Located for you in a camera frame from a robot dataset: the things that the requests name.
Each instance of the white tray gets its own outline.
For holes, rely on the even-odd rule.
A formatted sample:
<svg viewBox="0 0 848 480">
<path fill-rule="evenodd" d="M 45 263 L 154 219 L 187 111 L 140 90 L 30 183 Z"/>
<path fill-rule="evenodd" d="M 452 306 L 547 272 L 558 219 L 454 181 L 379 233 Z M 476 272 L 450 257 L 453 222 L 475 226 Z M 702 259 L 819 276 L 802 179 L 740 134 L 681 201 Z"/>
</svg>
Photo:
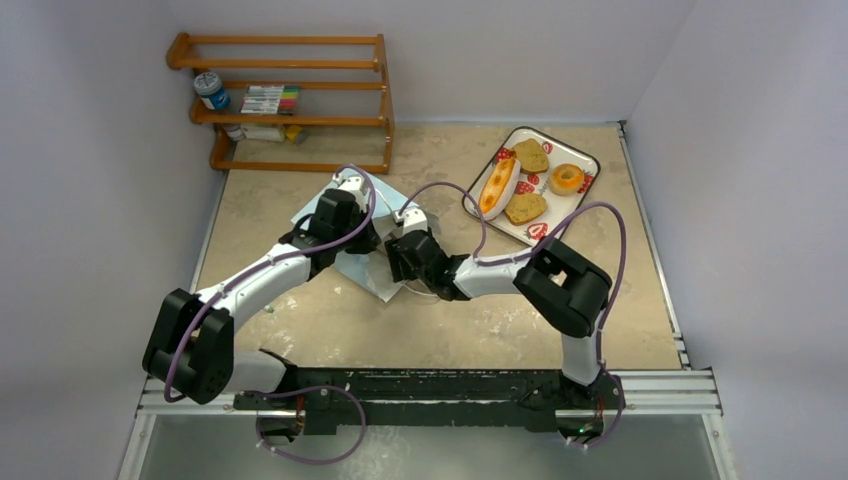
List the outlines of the white tray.
<svg viewBox="0 0 848 480">
<path fill-rule="evenodd" d="M 589 192 L 589 189 L 592 188 L 594 180 L 598 178 L 598 174 L 601 172 L 601 165 L 591 155 L 583 153 L 574 147 L 568 146 L 538 130 L 530 127 L 519 127 L 509 134 L 509 137 L 507 137 L 506 141 L 501 145 L 501 148 L 499 148 L 492 159 L 486 163 L 486 166 L 483 167 L 483 171 L 480 172 L 480 175 L 478 175 L 474 180 L 474 183 L 471 184 L 468 192 L 472 197 L 475 199 L 480 198 L 480 191 L 483 189 L 483 185 L 486 183 L 486 180 L 492 172 L 493 166 L 498 162 L 505 149 L 512 149 L 516 143 L 523 142 L 528 138 L 535 138 L 540 144 L 542 144 L 542 148 L 544 148 L 545 153 L 548 154 L 550 168 L 548 168 L 548 171 L 537 175 L 521 173 L 518 177 L 518 187 L 516 187 L 516 191 L 535 192 L 542 195 L 548 203 L 548 209 L 539 218 L 525 225 L 515 226 L 509 223 L 509 220 L 506 219 L 506 216 L 503 213 L 495 217 L 494 220 L 489 221 L 489 225 L 521 242 L 526 243 L 527 245 L 535 245 L 536 242 L 546 235 L 549 230 L 554 228 L 560 220 L 580 206 L 580 203 L 583 202 L 583 198 Z M 553 192 L 548 192 L 548 176 L 554 168 L 562 165 L 563 163 L 577 165 L 583 169 L 583 173 L 586 175 L 586 181 L 583 183 L 583 186 L 573 195 L 560 196 Z M 462 205 L 466 212 L 477 217 L 474 205 L 472 205 L 468 199 L 464 199 Z"/>
</svg>

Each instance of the wooden shelf rail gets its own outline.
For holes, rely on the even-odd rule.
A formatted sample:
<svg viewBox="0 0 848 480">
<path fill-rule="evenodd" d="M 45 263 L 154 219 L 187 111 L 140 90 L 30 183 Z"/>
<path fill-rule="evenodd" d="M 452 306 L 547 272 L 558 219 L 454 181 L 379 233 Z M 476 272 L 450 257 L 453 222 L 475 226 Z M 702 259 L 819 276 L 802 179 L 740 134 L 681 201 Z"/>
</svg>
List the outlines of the wooden shelf rail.
<svg viewBox="0 0 848 480">
<path fill-rule="evenodd" d="M 201 58 L 195 45 L 373 45 L 374 53 L 370 60 L 300 60 L 300 59 L 205 59 Z M 391 164 L 392 142 L 394 141 L 394 110 L 389 84 L 389 68 L 386 61 L 386 46 L 383 35 L 374 37 L 273 37 L 273 36 L 209 36 L 180 33 L 168 49 L 166 61 L 174 70 L 191 68 L 199 74 L 213 68 L 252 68 L 252 69 L 338 69 L 373 70 L 380 74 L 376 82 L 284 82 L 284 81 L 233 81 L 225 80 L 224 86 L 230 89 L 245 88 L 248 85 L 299 85 L 309 90 L 374 90 L 381 91 L 380 105 L 376 117 L 333 117 L 333 116 L 284 116 L 284 115 L 244 115 L 209 110 L 198 98 L 191 107 L 191 120 L 195 123 L 216 124 L 217 139 L 209 158 L 214 169 L 248 170 L 297 170 L 297 171 L 334 171 L 338 164 L 305 163 L 259 163 L 233 162 L 225 160 L 232 142 L 223 132 L 223 123 L 259 123 L 286 124 L 304 126 L 368 126 L 382 127 L 386 131 L 386 146 L 381 165 L 360 165 L 370 173 L 388 173 Z"/>
</svg>

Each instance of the sheet of paper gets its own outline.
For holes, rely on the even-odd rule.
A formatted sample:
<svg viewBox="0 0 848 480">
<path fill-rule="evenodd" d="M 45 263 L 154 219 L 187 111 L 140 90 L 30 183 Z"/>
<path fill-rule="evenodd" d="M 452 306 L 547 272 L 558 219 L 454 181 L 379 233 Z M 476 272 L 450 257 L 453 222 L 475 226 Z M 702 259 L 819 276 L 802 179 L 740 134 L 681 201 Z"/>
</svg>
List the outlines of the sheet of paper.
<svg viewBox="0 0 848 480">
<path fill-rule="evenodd" d="M 342 178 L 347 178 L 350 175 L 356 175 L 355 172 L 346 170 L 341 174 Z M 406 196 L 387 185 L 382 180 L 373 175 L 368 175 L 371 179 L 374 188 L 382 194 L 377 196 L 377 206 L 374 209 L 372 221 L 377 234 L 385 240 L 386 237 L 396 228 L 392 212 L 400 210 Z M 328 188 L 336 188 L 334 182 L 330 182 L 320 192 L 318 192 L 312 200 L 310 200 L 303 208 L 292 217 L 292 223 L 298 218 L 312 213 L 318 205 L 318 198 Z M 438 217 L 432 214 L 427 214 L 427 219 L 431 222 L 431 227 L 438 228 Z M 304 222 L 303 228 L 309 226 L 309 221 Z M 389 260 L 385 254 L 381 252 L 372 252 L 368 255 L 349 255 L 341 252 L 336 255 L 336 263 L 333 268 L 339 271 L 342 275 L 356 282 L 365 290 L 376 295 L 384 302 L 388 302 L 403 287 L 403 283 L 395 283 L 392 281 L 392 274 L 389 268 Z"/>
</svg>

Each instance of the tabletop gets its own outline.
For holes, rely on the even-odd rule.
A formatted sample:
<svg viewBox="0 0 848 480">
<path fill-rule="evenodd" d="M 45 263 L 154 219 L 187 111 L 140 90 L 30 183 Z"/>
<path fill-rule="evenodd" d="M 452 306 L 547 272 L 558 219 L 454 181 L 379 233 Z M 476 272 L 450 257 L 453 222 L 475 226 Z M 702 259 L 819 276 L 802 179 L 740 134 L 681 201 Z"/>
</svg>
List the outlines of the tabletop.
<svg viewBox="0 0 848 480">
<path fill-rule="evenodd" d="M 512 128 L 398 126 L 391 173 L 380 178 L 407 195 L 436 180 L 468 187 Z M 608 365 L 679 369 L 662 285 L 617 128 L 538 129 L 598 159 L 601 174 L 585 201 L 612 203 L 628 229 L 624 280 L 604 331 Z M 268 143 L 240 145 L 237 160 L 239 155 L 261 156 L 274 148 Z M 321 145 L 320 140 L 313 145 Z M 227 278 L 265 254 L 291 229 L 289 219 L 329 180 L 326 173 L 231 171 L 198 287 Z M 436 187 L 416 201 L 439 216 L 442 233 L 437 239 L 448 254 L 470 253 L 476 247 L 479 221 L 463 210 L 457 192 Z M 586 212 L 564 240 L 615 277 L 618 224 L 609 212 Z M 523 248 L 490 230 L 483 254 Z M 304 366 L 557 368 L 562 362 L 560 334 L 519 295 L 445 302 L 402 289 L 384 303 L 327 269 L 272 306 L 274 312 L 258 313 L 238 332 L 237 349 L 268 349 Z"/>
</svg>

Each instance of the bread slice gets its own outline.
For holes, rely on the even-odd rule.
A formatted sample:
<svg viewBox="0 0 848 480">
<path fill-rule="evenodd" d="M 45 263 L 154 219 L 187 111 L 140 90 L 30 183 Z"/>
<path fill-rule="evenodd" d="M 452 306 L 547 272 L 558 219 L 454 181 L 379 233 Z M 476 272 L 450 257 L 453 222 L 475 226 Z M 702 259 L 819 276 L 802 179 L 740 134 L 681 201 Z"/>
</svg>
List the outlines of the bread slice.
<svg viewBox="0 0 848 480">
<path fill-rule="evenodd" d="M 548 170 L 548 154 L 535 138 L 516 143 L 512 149 L 515 150 L 515 156 L 521 162 L 522 172 L 542 173 Z"/>
<path fill-rule="evenodd" d="M 547 209 L 545 197 L 538 193 L 520 193 L 509 199 L 504 215 L 509 223 L 517 226 L 539 218 Z"/>
</svg>

